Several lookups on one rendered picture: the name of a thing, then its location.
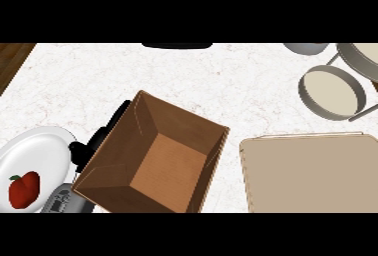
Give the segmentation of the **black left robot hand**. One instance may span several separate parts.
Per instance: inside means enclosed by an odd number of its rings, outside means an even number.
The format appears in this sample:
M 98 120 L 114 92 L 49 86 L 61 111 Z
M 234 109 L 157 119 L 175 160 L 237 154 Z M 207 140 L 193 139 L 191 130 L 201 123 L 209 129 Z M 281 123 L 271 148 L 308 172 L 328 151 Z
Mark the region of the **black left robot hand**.
M 103 126 L 95 135 L 92 136 L 89 142 L 83 144 L 82 142 L 76 141 L 70 144 L 69 149 L 72 152 L 72 162 L 77 165 L 76 172 L 80 173 L 91 161 L 92 156 L 97 153 L 97 150 L 123 116 L 125 111 L 128 110 L 128 107 L 131 105 L 132 101 L 126 100 L 119 107 L 110 122 L 106 126 Z

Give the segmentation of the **brown wooden tray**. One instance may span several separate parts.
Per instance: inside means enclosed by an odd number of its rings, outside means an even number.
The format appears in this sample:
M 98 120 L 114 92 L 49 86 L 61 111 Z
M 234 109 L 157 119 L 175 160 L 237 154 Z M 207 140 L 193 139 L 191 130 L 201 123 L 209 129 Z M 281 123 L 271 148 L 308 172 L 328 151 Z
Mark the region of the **brown wooden tray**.
M 73 190 L 110 212 L 200 212 L 230 128 L 139 92 Z

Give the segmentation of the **dark brown wooden cabinet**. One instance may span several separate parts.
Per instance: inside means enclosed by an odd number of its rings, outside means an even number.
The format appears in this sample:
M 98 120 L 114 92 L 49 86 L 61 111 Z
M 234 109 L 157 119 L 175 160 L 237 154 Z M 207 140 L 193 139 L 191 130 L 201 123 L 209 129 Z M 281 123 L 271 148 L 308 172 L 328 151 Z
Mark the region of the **dark brown wooden cabinet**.
M 0 43 L 0 95 L 36 47 L 35 43 Z

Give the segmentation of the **white plate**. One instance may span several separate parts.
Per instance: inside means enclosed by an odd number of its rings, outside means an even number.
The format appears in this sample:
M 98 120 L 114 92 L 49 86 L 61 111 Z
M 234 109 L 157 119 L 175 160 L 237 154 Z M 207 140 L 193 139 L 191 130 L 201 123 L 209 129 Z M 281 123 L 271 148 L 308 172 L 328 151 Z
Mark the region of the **white plate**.
M 18 135 L 0 148 L 0 213 L 39 212 L 58 186 L 72 181 L 76 165 L 69 145 L 73 133 L 61 127 L 39 127 Z M 11 177 L 30 171 L 41 176 L 41 194 L 26 209 L 15 209 L 10 202 Z

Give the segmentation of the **beige cutting board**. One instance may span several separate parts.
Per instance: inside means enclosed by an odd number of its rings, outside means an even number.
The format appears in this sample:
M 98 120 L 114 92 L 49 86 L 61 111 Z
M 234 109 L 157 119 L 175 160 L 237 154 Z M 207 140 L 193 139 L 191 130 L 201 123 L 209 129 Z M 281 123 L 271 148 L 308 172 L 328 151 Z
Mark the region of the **beige cutting board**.
M 255 213 L 378 213 L 378 138 L 364 133 L 262 136 L 240 144 Z

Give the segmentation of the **black appliance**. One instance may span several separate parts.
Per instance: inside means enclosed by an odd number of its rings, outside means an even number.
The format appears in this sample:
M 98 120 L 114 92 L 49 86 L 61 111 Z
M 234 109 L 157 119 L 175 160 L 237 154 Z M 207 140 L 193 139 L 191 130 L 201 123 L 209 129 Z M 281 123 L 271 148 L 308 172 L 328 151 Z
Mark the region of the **black appliance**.
M 191 50 L 207 49 L 213 43 L 142 43 L 142 45 L 150 48 Z

